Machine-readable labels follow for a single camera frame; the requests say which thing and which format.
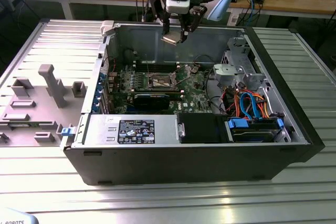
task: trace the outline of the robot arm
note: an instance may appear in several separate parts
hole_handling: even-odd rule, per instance
[[[162,39],[176,45],[183,43],[188,34],[196,30],[207,12],[205,4],[211,1],[213,0],[149,0],[149,3],[154,17],[163,25]],[[176,14],[179,19],[180,33],[170,31],[171,14]]]

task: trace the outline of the motherboard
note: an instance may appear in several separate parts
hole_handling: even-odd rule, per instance
[[[110,113],[211,112],[205,93],[206,72],[193,64],[124,66],[109,73]]]

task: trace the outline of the power supply label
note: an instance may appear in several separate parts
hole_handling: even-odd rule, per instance
[[[120,120],[119,144],[154,144],[154,120]]]

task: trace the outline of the white label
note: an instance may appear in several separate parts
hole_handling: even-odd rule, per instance
[[[28,124],[9,124],[10,127],[29,127]]]
[[[120,116],[107,116],[105,123],[119,123],[120,120]]]

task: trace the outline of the circuit board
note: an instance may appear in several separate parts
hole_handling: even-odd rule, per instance
[[[175,73],[137,72],[126,66],[114,75],[114,83],[109,84],[111,114],[211,113],[204,91],[204,71],[191,73],[184,65]],[[169,107],[158,111],[134,109],[134,97],[148,93],[168,95]]]

